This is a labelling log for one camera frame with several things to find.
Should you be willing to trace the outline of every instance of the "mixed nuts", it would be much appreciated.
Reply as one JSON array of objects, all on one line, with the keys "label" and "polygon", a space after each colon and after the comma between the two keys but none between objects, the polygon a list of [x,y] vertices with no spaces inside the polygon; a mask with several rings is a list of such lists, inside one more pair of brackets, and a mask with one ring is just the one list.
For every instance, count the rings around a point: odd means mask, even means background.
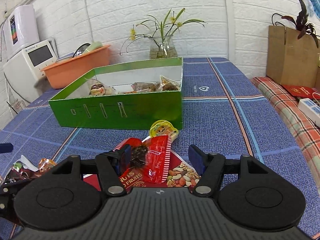
[{"label": "mixed nuts", "polygon": [[168,187],[189,187],[195,186],[200,179],[200,176],[196,171],[187,166],[185,163],[181,163],[178,167],[169,170],[169,176],[167,177]]}]

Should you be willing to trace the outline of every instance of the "white machine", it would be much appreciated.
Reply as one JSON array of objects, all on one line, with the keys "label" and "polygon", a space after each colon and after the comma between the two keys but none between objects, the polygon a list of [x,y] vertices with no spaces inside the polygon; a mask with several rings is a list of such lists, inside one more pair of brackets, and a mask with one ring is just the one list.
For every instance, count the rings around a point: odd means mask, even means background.
[{"label": "white machine", "polygon": [[10,14],[3,26],[7,57],[39,42],[35,9],[32,4],[22,5]]},{"label": "white machine", "polygon": [[311,99],[300,99],[298,108],[303,112],[316,126],[320,127],[320,107]]},{"label": "white machine", "polygon": [[4,64],[4,74],[12,90],[22,99],[32,102],[50,88],[44,72],[40,70],[56,60],[49,41],[41,41],[9,59]]}]

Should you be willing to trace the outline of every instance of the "gray ribbed surface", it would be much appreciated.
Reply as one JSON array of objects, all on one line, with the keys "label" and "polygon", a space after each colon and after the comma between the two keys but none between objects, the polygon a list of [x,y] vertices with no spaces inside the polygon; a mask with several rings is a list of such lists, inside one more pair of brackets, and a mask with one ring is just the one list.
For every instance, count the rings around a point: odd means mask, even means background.
[{"label": "gray ribbed surface", "polygon": [[187,188],[134,188],[110,199],[88,223],[63,232],[24,229],[15,240],[304,240],[297,228],[260,233],[223,217],[214,202],[191,195]]}]

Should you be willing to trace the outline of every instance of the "silver bolt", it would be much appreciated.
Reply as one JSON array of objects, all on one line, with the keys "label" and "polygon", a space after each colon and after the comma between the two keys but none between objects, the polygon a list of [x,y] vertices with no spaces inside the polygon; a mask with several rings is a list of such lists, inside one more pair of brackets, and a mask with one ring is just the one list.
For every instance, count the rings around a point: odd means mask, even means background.
[{"label": "silver bolt", "polygon": [[196,192],[198,192],[199,194],[208,194],[211,192],[211,188],[208,186],[199,186],[196,187]]},{"label": "silver bolt", "polygon": [[120,186],[111,186],[108,188],[109,193],[111,194],[119,194],[123,192],[123,187]]}]

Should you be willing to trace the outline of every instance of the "brown cardboard box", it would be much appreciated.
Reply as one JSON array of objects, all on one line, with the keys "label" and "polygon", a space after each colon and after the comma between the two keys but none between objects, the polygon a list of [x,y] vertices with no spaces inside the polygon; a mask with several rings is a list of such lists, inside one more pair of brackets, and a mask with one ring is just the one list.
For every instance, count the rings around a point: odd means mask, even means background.
[{"label": "brown cardboard box", "polygon": [[318,67],[318,74],[316,78],[315,88],[320,92],[320,67]]},{"label": "brown cardboard box", "polygon": [[278,84],[314,87],[319,53],[314,39],[283,26],[269,26],[266,74]]}]

